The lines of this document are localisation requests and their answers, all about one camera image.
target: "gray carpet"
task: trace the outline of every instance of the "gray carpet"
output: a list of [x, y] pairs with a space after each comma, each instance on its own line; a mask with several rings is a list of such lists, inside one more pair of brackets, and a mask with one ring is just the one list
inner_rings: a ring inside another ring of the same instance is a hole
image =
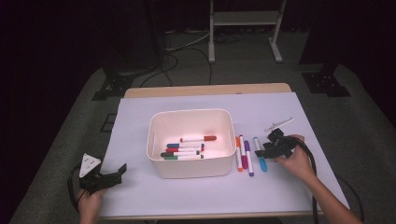
[[[237, 35], [242, 40], [231, 45], [216, 45], [216, 62], [212, 64], [211, 84], [288, 83], [301, 101], [310, 124], [335, 173], [348, 181], [359, 193], [365, 223], [396, 223], [396, 132], [375, 105], [359, 79], [339, 65], [335, 76], [351, 97], [327, 97], [312, 94], [302, 72], [318, 71], [319, 65], [299, 65], [307, 33], [280, 33], [279, 50], [283, 63], [275, 63], [267, 37], [269, 33]], [[194, 35], [174, 34], [169, 46], [189, 43]], [[207, 55], [207, 44], [195, 45]], [[173, 54], [177, 66], [167, 72], [174, 86], [208, 85], [209, 65], [204, 55], [193, 49]], [[172, 67], [169, 57], [163, 69]], [[152, 74], [135, 79], [140, 84]], [[78, 223], [78, 214], [69, 202], [66, 180], [83, 153], [106, 153], [110, 133], [101, 133], [109, 113], [117, 113], [120, 97], [92, 101], [105, 81], [100, 69], [92, 74], [62, 129], [53, 142], [34, 182], [11, 223]], [[169, 86], [165, 75], [158, 75], [144, 87]], [[359, 206], [349, 188], [341, 187], [357, 215]], [[283, 223], [312, 223], [312, 217], [282, 217]], [[143, 221], [101, 220], [100, 223], [143, 223]]]

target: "white shelf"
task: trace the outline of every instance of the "white shelf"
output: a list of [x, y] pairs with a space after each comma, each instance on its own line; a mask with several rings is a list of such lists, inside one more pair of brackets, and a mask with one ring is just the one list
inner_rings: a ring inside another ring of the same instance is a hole
[[214, 25], [275, 25], [278, 11], [215, 12]]

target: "white plastic bin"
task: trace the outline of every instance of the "white plastic bin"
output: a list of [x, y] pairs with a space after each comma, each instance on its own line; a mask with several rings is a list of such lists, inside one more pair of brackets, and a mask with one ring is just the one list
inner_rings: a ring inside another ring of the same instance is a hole
[[[161, 157], [166, 145], [180, 138], [215, 135], [203, 141], [203, 159], [169, 161]], [[224, 109], [167, 111], [154, 115], [148, 131], [147, 154], [162, 178], [227, 175], [235, 153], [235, 134], [230, 113]]]

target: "dark background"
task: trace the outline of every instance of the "dark background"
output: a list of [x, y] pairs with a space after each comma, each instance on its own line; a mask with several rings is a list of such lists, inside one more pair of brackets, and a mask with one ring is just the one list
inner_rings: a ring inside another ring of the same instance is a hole
[[[1, 223], [9, 222], [94, 71], [158, 66], [162, 31], [208, 28], [208, 0], [147, 2], [2, 1]], [[278, 4], [216, 0], [216, 10]], [[396, 126], [395, 15], [390, 0], [289, 1], [281, 29], [310, 29], [301, 63], [324, 63], [335, 55]]]

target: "human hand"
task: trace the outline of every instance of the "human hand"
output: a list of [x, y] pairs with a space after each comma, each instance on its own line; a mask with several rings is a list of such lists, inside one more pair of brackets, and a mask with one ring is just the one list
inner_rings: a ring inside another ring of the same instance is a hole
[[[291, 137], [295, 137], [301, 141], [304, 141], [304, 137], [298, 134], [293, 134]], [[274, 161], [282, 164], [289, 172], [296, 175], [303, 181], [307, 181], [312, 177], [316, 177], [308, 155], [306, 155], [304, 150], [298, 145], [294, 149], [294, 153], [289, 158], [285, 159], [283, 157], [277, 157], [274, 159]]]
[[80, 224], [93, 224], [98, 222], [98, 213], [102, 205], [102, 196], [106, 189], [100, 189], [90, 195], [86, 190], [81, 190], [78, 194], [78, 211]]

